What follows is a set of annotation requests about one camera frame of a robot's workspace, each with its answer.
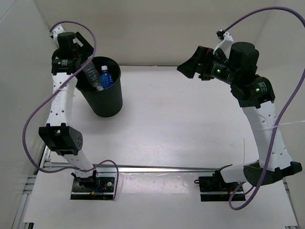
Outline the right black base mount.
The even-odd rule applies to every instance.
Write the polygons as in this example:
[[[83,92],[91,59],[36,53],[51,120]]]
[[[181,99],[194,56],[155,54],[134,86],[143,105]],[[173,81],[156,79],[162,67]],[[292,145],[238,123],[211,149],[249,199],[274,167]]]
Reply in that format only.
[[[215,177],[198,177],[194,181],[199,185],[201,202],[228,202],[238,182],[219,183]]]

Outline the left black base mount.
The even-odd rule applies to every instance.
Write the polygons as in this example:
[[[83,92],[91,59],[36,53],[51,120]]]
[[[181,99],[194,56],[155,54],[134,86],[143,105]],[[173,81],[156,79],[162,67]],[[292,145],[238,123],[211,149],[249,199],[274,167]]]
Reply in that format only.
[[[117,176],[93,172],[91,177],[77,177],[74,173],[71,200],[114,200]]]

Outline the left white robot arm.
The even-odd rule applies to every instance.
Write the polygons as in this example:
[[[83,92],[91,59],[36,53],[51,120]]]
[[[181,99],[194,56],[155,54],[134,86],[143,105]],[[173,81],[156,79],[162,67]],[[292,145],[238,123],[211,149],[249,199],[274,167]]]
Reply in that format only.
[[[89,191],[95,191],[100,185],[100,179],[82,150],[82,134],[71,124],[73,95],[77,84],[77,78],[72,74],[80,68],[83,52],[73,32],[58,34],[57,41],[59,47],[51,61],[55,96],[51,100],[46,125],[39,128],[39,136],[52,152],[74,167],[72,175],[75,179],[83,181]]]

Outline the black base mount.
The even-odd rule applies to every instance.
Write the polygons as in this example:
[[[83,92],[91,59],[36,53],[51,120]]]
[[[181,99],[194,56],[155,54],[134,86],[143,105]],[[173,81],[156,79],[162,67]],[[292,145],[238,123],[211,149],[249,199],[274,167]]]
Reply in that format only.
[[[77,177],[74,173],[71,200],[114,200],[117,176],[93,172],[91,177]]]
[[[199,185],[201,202],[228,202],[238,182],[219,183],[215,177],[198,177],[194,181]]]

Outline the clear unlabelled plastic bottle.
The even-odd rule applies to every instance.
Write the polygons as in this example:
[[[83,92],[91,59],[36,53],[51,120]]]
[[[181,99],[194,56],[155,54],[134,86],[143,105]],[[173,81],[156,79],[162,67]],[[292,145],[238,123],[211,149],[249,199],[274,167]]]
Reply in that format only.
[[[92,61],[88,62],[88,64],[83,68],[83,72],[92,87],[97,91],[103,90],[100,75]]]

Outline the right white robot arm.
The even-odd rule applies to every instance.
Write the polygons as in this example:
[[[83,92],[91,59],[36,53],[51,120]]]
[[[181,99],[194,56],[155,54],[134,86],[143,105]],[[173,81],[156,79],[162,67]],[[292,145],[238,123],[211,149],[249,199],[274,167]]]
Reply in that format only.
[[[221,191],[233,182],[249,182],[256,186],[267,166],[262,185],[269,185],[302,171],[292,160],[281,132],[272,134],[276,122],[275,94],[270,81],[256,74],[259,51],[248,42],[235,42],[226,57],[221,49],[198,46],[193,56],[177,67],[192,79],[197,73],[203,81],[218,79],[231,88],[246,115],[256,142],[259,159],[238,166],[226,166],[214,173],[214,186]]]

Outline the black plastic bin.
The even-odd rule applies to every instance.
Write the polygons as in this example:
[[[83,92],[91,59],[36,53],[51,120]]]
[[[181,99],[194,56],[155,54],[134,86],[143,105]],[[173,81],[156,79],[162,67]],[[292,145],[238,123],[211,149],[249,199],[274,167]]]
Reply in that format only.
[[[111,117],[116,115],[122,108],[122,88],[121,88],[121,69],[118,63],[108,57],[97,56],[93,58],[93,64],[99,73],[102,73],[101,66],[106,65],[112,75],[113,84],[102,90],[97,91],[86,79],[83,72],[77,78],[76,88],[82,93],[87,103],[96,115],[100,117]]]

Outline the aluminium frame rail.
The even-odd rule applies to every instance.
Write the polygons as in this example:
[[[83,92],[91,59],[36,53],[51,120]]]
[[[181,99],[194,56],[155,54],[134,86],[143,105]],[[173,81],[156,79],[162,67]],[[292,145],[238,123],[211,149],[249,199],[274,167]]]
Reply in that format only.
[[[120,173],[213,173],[218,168],[207,167],[157,167],[157,166],[137,166],[137,165],[117,165]]]

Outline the blue label clear bottle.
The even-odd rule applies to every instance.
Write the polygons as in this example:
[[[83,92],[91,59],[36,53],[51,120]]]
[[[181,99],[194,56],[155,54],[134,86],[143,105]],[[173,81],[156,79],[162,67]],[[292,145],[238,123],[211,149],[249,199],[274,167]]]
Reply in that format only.
[[[113,85],[112,74],[109,72],[108,66],[106,65],[101,66],[101,71],[102,71],[100,75],[101,86],[103,89],[107,89]]]

